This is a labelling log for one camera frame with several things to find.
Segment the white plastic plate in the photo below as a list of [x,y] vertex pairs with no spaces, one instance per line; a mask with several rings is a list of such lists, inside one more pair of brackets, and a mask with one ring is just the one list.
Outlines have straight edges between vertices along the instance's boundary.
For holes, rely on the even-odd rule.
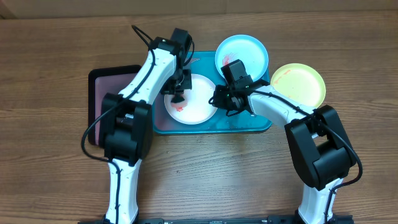
[[183,124],[200,124],[209,120],[217,108],[209,104],[213,96],[215,84],[207,77],[192,74],[192,89],[185,90],[181,103],[172,103],[173,95],[164,96],[167,112],[174,120]]

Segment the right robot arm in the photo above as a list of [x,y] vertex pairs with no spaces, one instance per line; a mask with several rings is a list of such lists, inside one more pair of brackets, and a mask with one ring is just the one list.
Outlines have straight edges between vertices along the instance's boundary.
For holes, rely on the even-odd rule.
[[221,68],[225,85],[217,85],[210,105],[227,116],[248,111],[283,128],[296,173],[304,183],[302,202],[289,223],[352,223],[333,214],[336,191],[357,182],[363,165],[340,117],[329,105],[319,109],[298,103],[264,80],[253,81],[241,60]]

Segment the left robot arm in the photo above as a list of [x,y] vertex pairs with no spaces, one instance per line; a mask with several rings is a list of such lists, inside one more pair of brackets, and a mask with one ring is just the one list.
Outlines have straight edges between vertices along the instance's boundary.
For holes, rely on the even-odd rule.
[[188,31],[176,28],[171,38],[152,40],[139,28],[133,29],[148,46],[148,56],[130,84],[118,94],[104,96],[98,118],[98,144],[110,172],[105,223],[135,223],[138,219],[139,169],[152,144],[152,105],[157,95],[173,95],[172,100],[181,103],[184,91],[192,89],[186,65],[194,43]]

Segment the green and orange sponge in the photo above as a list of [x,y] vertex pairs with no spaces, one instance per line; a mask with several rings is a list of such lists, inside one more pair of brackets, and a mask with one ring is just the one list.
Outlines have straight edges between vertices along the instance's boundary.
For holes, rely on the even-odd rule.
[[179,104],[179,103],[183,103],[185,101],[184,95],[183,94],[175,94],[170,102],[173,104]]

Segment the yellow-green plastic plate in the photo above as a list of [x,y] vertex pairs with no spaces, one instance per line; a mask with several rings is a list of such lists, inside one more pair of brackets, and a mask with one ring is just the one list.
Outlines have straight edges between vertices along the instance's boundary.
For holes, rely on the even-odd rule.
[[271,85],[284,96],[306,106],[318,108],[326,96],[326,85],[322,76],[312,67],[301,63],[290,63],[278,68]]

